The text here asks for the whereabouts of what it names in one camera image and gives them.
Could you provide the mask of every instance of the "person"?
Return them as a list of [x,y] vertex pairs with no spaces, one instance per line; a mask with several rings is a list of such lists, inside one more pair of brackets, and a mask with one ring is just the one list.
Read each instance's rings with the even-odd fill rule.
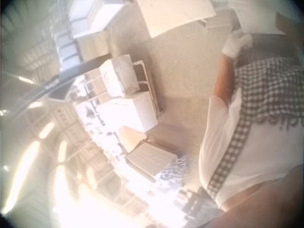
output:
[[254,37],[228,36],[200,149],[201,184],[224,211],[303,164],[304,69],[281,45],[257,57]]
[[303,166],[300,165],[199,228],[302,228],[303,214]]

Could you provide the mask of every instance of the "ceiling light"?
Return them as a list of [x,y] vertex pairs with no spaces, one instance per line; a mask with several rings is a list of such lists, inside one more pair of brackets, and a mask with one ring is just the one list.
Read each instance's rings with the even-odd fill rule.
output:
[[1,210],[3,215],[10,212],[16,204],[20,189],[38,153],[39,146],[40,142],[35,141],[24,152],[24,155],[17,167],[9,197],[6,200],[5,207]]
[[21,76],[18,76],[19,80],[20,81],[23,81],[23,82],[27,82],[27,83],[30,83],[30,84],[34,84],[34,82],[28,78],[25,78],[25,77],[21,77]]
[[39,134],[40,139],[45,139],[54,126],[55,126],[54,123],[48,123],[40,132]]
[[4,116],[4,114],[7,112],[7,110],[1,110],[0,111],[0,116]]
[[28,108],[37,108],[37,107],[41,107],[42,105],[43,105],[42,102],[37,101],[37,102],[31,103],[31,104],[28,106]]
[[66,159],[66,150],[67,150],[67,143],[66,141],[62,141],[59,146],[59,153],[58,153],[58,161],[64,162]]

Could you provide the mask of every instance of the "bright light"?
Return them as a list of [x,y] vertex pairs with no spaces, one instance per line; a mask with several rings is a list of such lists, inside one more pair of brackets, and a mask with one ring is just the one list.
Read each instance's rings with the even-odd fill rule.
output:
[[182,228],[186,224],[184,219],[186,214],[175,207],[171,197],[167,197],[166,194],[154,198],[149,211],[155,220],[160,221],[168,228]]
[[22,187],[22,184],[38,153],[39,146],[40,146],[40,142],[35,141],[25,151],[25,153],[17,167],[17,171],[14,176],[13,184],[12,184],[12,187],[10,190],[9,197],[6,200],[5,207],[1,210],[3,215],[7,214],[8,212],[10,212],[13,209],[13,207],[18,199],[18,195],[19,195],[20,189]]
[[95,176],[94,176],[94,170],[91,167],[89,167],[86,170],[86,175],[87,175],[87,179],[88,179],[89,184],[92,187],[92,189],[97,189],[97,183],[96,183]]
[[25,77],[21,77],[21,76],[18,76],[19,80],[20,81],[23,81],[23,82],[27,82],[27,83],[30,83],[30,84],[34,84],[34,82],[28,78],[25,78]]
[[66,150],[67,150],[67,143],[66,141],[62,141],[59,146],[59,153],[58,153],[58,161],[64,162],[66,159]]
[[7,112],[7,110],[1,110],[0,111],[0,116],[4,116],[4,114]]
[[81,176],[81,174],[80,174],[79,172],[77,172],[77,179],[78,179],[78,180],[81,180],[81,179],[82,179],[82,176]]
[[31,103],[31,104],[28,106],[28,108],[37,108],[37,107],[41,107],[42,105],[43,105],[42,102],[37,101],[37,102]]
[[94,195],[85,185],[79,186],[79,227],[90,228],[139,228],[139,224],[115,208],[107,199]]
[[55,126],[54,123],[48,123],[40,132],[39,134],[40,139],[45,139],[54,126]]

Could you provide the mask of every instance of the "white box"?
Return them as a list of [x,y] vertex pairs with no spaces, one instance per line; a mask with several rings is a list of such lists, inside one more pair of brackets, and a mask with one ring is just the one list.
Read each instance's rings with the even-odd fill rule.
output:
[[101,65],[99,70],[111,97],[126,96],[139,91],[130,55],[109,59]]
[[124,126],[144,133],[158,124],[149,92],[139,92],[112,102],[121,113]]

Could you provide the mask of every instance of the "furniture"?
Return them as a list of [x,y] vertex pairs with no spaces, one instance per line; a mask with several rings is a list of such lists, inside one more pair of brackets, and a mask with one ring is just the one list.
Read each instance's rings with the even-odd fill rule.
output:
[[139,145],[126,156],[129,164],[131,163],[154,179],[157,179],[158,174],[175,159],[177,159],[176,154],[146,141],[139,143]]
[[73,38],[104,30],[123,5],[124,0],[71,1],[69,19]]
[[149,92],[139,92],[112,100],[122,119],[122,125],[147,132],[158,124]]
[[111,97],[126,96],[139,91],[130,55],[109,59],[101,65],[99,70]]
[[151,37],[216,15],[210,0],[137,0]]

